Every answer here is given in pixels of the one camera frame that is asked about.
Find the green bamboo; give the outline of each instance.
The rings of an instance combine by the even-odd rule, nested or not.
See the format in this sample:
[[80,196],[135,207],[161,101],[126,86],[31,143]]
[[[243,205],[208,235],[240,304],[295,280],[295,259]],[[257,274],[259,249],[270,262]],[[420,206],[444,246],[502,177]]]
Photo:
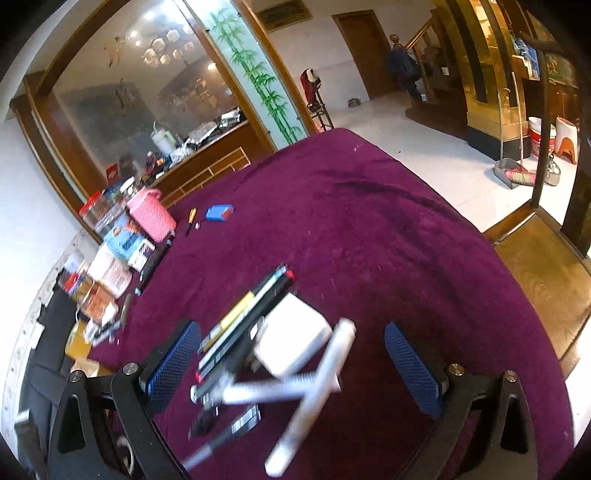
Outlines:
[[[265,90],[267,90],[267,95],[271,96],[271,93],[273,92],[274,94],[278,95],[281,99],[285,99],[285,97],[283,97],[283,95],[279,95],[276,90],[271,90],[268,87],[268,85],[270,85],[272,82],[278,82],[278,80],[277,80],[277,77],[271,76],[267,73],[264,73],[263,67],[264,67],[264,62],[260,62],[258,65],[256,65],[253,68],[258,68],[261,72],[260,75],[257,77],[257,79],[260,79],[264,76],[267,77],[265,80],[261,81],[261,85],[265,88]],[[284,102],[282,105],[279,105],[277,103],[277,101],[274,101],[274,105],[275,105],[275,110],[277,112],[279,112],[280,117],[282,118],[282,120],[285,122],[285,124],[287,126],[288,134],[290,135],[290,138],[292,139],[292,141],[290,141],[290,144],[297,142],[298,138],[297,138],[296,134],[293,133],[293,129],[297,128],[297,127],[292,127],[290,125],[290,121],[288,120],[287,115],[285,114],[285,108],[282,108],[282,107],[285,107],[285,105],[288,105],[288,103]]]
[[[234,54],[233,59],[235,57],[238,60],[238,63],[244,69],[246,75],[248,76],[249,80],[253,84],[256,92],[261,97],[262,104],[267,108],[269,115],[273,118],[273,120],[277,124],[277,127],[279,127],[279,130],[281,131],[281,134],[283,135],[283,137],[285,138],[287,143],[291,145],[295,141],[297,141],[297,137],[292,132],[293,127],[289,124],[289,121],[285,117],[284,111],[281,111],[280,106],[278,106],[274,101],[272,101],[272,102],[269,101],[269,97],[270,97],[270,93],[271,93],[269,91],[269,89],[267,89],[265,87],[265,90],[267,90],[267,92],[269,93],[269,95],[266,95],[265,92],[263,91],[263,89],[261,88],[261,86],[258,84],[257,76],[254,74],[254,66],[252,66],[252,63],[249,61],[250,59],[248,59],[248,58],[245,59],[242,57],[242,55],[240,55],[240,54],[244,54],[244,52],[246,52],[246,50],[244,49],[244,45],[242,44],[242,42],[238,36],[238,33],[236,32],[236,30],[240,31],[241,28],[240,28],[240,25],[237,25],[238,21],[233,18],[233,16],[235,16],[235,15],[233,15],[233,16],[230,15],[226,18],[221,18],[221,15],[223,14],[223,12],[225,10],[227,10],[227,9],[220,10],[218,12],[217,16],[214,13],[211,13],[211,16],[212,16],[212,19],[215,23],[215,26],[221,32],[220,39],[225,41],[228,44],[228,46],[232,50],[232,53]],[[226,28],[225,28],[226,26],[229,27],[230,31],[226,31]],[[236,47],[236,45],[234,45],[232,38],[234,40],[238,41],[242,50],[239,50]],[[285,121],[285,124],[287,126],[284,125],[284,123],[281,121],[282,119],[277,115],[277,111],[280,111],[282,113],[283,120]]]

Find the box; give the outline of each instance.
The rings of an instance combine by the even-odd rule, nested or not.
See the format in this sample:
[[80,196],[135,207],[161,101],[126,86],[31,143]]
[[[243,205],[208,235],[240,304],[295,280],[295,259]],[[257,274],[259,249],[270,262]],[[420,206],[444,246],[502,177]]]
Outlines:
[[74,362],[74,366],[70,370],[82,370],[87,377],[104,377],[106,375],[112,375],[112,372],[103,367],[100,363],[94,360],[88,360],[87,358],[79,358]]
[[288,293],[267,315],[254,354],[271,375],[285,378],[299,372],[331,334],[319,312]]
[[66,355],[72,360],[78,360],[79,358],[86,358],[92,348],[91,344],[86,343],[84,340],[84,329],[86,328],[86,322],[79,320],[72,327],[68,341],[66,342]]

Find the pink knitted container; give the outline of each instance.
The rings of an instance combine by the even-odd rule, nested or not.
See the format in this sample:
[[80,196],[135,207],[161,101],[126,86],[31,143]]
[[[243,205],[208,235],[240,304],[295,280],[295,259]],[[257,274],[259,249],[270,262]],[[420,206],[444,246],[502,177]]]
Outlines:
[[127,204],[131,216],[156,243],[177,227],[177,222],[159,202],[161,196],[160,190],[143,188]]

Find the blue battery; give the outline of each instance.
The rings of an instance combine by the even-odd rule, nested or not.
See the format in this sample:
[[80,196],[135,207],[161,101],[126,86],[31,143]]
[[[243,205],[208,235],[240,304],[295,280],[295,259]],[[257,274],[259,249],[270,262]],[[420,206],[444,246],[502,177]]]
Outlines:
[[213,222],[225,222],[232,213],[234,213],[232,205],[214,205],[207,211],[205,218]]

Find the white wall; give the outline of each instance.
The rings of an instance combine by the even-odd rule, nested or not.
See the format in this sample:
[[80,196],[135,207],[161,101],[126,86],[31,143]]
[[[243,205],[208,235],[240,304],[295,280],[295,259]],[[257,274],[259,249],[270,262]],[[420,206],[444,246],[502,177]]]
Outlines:
[[[36,30],[22,50],[18,53],[14,62],[12,62],[8,68],[8,71],[6,72],[6,75],[0,80],[0,119],[3,120],[7,115],[12,113],[9,109],[9,102],[10,99],[17,94],[17,91],[21,87],[22,78],[30,68],[35,56],[39,54],[43,44],[48,40],[51,33],[54,31],[54,29],[56,29],[68,12],[70,12],[70,10],[76,6],[78,1],[79,0],[67,0],[50,18],[47,19],[47,21],[43,23],[42,26]],[[85,0],[84,2],[80,3],[89,4],[96,1],[97,0]],[[78,25],[74,25],[72,32],[77,27]],[[52,55],[55,55],[59,51],[59,48],[61,48],[61,45],[57,47]],[[49,65],[49,63],[43,63],[42,66],[37,70],[44,70],[47,65]]]
[[16,119],[0,123],[0,393],[19,330],[80,224],[39,168]]
[[[260,11],[283,0],[254,0]],[[368,100],[359,70],[332,15],[374,10],[386,36],[407,42],[431,17],[432,0],[304,0],[313,18],[270,34],[290,75],[301,90],[300,75],[312,68],[320,75],[322,98],[331,111],[347,108],[350,98]]]

